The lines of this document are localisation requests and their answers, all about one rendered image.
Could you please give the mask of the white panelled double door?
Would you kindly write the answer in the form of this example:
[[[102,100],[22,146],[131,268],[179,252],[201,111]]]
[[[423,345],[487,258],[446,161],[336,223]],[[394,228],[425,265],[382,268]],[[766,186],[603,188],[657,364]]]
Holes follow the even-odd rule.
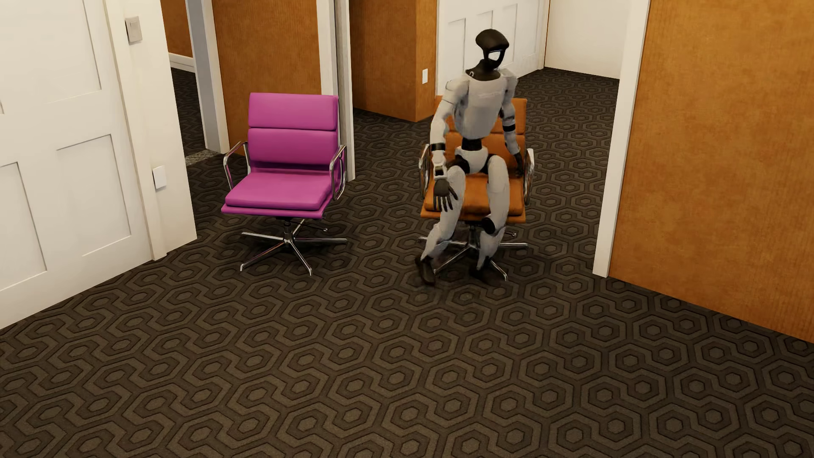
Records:
[[[435,92],[482,59],[475,37],[487,28],[510,43],[502,68],[519,77],[544,66],[550,0],[438,0]]]

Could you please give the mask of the white robot leg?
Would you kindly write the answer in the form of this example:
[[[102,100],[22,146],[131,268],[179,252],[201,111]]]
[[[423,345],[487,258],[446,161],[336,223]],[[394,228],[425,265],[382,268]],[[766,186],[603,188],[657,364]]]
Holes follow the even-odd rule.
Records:
[[[487,172],[486,186],[490,213],[481,220],[479,236],[479,257],[471,269],[471,276],[490,287],[501,285],[502,274],[495,271],[490,262],[505,233],[505,222],[510,209],[510,181],[504,159],[489,154],[484,171]]]
[[[468,161],[459,154],[455,155],[454,160],[449,161],[446,165],[447,179],[451,182],[452,187],[457,193],[458,201],[454,203],[454,210],[440,213],[439,222],[433,225],[427,235],[422,255],[415,260],[421,280],[426,285],[435,284],[432,261],[444,251],[453,236],[463,206],[466,175],[470,172]]]

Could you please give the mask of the white left robot leg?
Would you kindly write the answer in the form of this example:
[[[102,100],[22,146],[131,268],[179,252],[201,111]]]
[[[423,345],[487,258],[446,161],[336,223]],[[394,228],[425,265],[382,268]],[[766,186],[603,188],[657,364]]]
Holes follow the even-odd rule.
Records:
[[[495,271],[490,262],[505,233],[505,222],[510,209],[510,181],[504,159],[489,154],[484,171],[487,172],[486,186],[490,213],[481,220],[479,236],[479,257],[471,269],[471,276],[490,287],[501,285],[502,274]]]

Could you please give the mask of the black robot head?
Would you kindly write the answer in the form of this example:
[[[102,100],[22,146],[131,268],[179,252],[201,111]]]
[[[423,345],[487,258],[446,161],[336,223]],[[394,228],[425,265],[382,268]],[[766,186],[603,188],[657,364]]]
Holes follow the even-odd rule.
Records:
[[[494,28],[484,29],[475,37],[475,43],[483,51],[483,58],[468,72],[475,80],[491,81],[500,78],[499,67],[510,43]]]

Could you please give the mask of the magenta office chair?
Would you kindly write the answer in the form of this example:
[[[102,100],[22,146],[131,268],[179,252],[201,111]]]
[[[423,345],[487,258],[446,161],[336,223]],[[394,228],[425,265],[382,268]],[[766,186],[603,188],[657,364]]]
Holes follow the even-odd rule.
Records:
[[[224,156],[229,193],[223,213],[273,217],[283,236],[245,232],[276,245],[240,265],[240,271],[289,246],[312,274],[296,243],[345,244],[345,238],[303,238],[306,220],[321,220],[345,189],[347,148],[340,143],[339,97],[253,92],[248,138]]]

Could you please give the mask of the white right robot leg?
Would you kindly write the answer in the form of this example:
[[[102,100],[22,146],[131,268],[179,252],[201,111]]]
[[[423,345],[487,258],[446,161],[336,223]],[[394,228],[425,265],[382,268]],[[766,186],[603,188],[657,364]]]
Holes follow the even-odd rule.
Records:
[[[458,201],[454,203],[454,210],[440,213],[439,222],[433,225],[427,235],[422,255],[415,260],[421,280],[426,285],[435,284],[432,261],[444,251],[453,236],[463,206],[466,175],[470,172],[468,161],[459,154],[455,155],[454,160],[449,161],[446,165],[447,179],[451,182],[452,187],[457,193]]]

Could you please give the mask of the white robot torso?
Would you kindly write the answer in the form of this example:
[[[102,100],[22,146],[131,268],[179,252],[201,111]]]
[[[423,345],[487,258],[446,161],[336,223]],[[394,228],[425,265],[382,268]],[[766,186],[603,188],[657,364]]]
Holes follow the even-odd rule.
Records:
[[[463,137],[464,151],[478,151],[482,139],[492,131],[500,117],[505,94],[505,79],[478,81],[468,76],[468,94],[454,110],[455,126]]]

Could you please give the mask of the dark orange office chair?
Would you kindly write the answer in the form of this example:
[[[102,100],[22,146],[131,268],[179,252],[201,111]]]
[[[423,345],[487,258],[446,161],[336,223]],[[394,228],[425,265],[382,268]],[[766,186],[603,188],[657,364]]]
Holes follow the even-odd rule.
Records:
[[[524,148],[526,145],[525,142],[525,127],[526,127],[526,115],[527,115],[527,100],[523,98],[514,98],[512,99],[512,103],[515,109],[515,114],[517,116],[517,141],[518,145],[521,148]],[[463,142],[463,137],[457,131],[457,128],[454,126],[452,116],[448,117],[446,120],[447,129],[449,130],[445,135],[446,140],[446,151],[444,153],[445,158],[447,161],[452,161],[453,156],[455,153],[455,148],[461,146]],[[483,139],[483,145],[485,147],[489,147],[489,151],[496,152],[499,157],[503,157],[507,163],[507,168],[511,169],[516,166],[516,161],[512,157],[512,155],[508,152],[504,145],[500,143],[503,141],[503,132],[502,132],[502,122],[500,118],[497,119],[493,129],[490,131],[489,136]],[[429,144],[425,144],[422,148],[422,152],[419,159],[419,170],[421,173],[421,186],[422,186],[422,196],[423,196],[423,203],[421,209],[421,218],[427,219],[438,219],[441,215],[440,211],[436,211],[436,208],[433,206],[433,187],[434,187],[434,178],[432,176],[432,172],[429,171],[431,166],[431,156],[432,151],[431,146]],[[530,198],[530,188],[533,178],[533,170],[534,170],[534,152],[531,148],[526,148],[525,152],[522,152],[521,155],[523,156],[524,166],[522,176],[512,176],[510,177],[510,212],[508,218],[506,220],[506,230],[505,234],[510,236],[515,236],[514,232],[508,230],[508,225],[516,224],[516,223],[525,223],[526,222],[526,206],[528,205],[529,198]],[[481,227],[480,223],[482,218],[484,218],[487,213],[489,213],[489,203],[488,203],[488,196],[487,196],[487,181],[488,177],[485,172],[478,172],[473,174],[466,175],[466,189],[463,192],[463,196],[460,197],[458,203],[461,205],[461,213],[459,214],[458,222],[465,223],[468,226],[468,235],[465,239],[461,240],[454,240],[450,238],[445,242],[441,242],[440,246],[444,249],[446,248],[453,248],[459,247],[460,249],[442,263],[440,261],[430,261],[430,265],[433,269],[433,279],[436,274],[442,271],[448,265],[454,263],[459,258],[462,258],[464,255],[472,255],[475,258],[475,261],[479,257],[479,253],[481,251],[481,244],[480,244],[480,236],[479,236],[479,227]],[[502,242],[500,244],[501,249],[526,249],[528,248],[527,243],[517,243],[517,242]],[[495,263],[495,261],[487,257],[486,262],[484,265],[485,271],[491,272],[499,272],[503,276],[503,280],[507,280],[506,272]]]

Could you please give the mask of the large white panelled door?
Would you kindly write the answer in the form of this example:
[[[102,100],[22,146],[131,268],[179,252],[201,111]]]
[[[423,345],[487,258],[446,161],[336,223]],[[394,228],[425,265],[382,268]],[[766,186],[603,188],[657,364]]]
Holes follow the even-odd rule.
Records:
[[[103,0],[0,0],[0,328],[151,257]]]

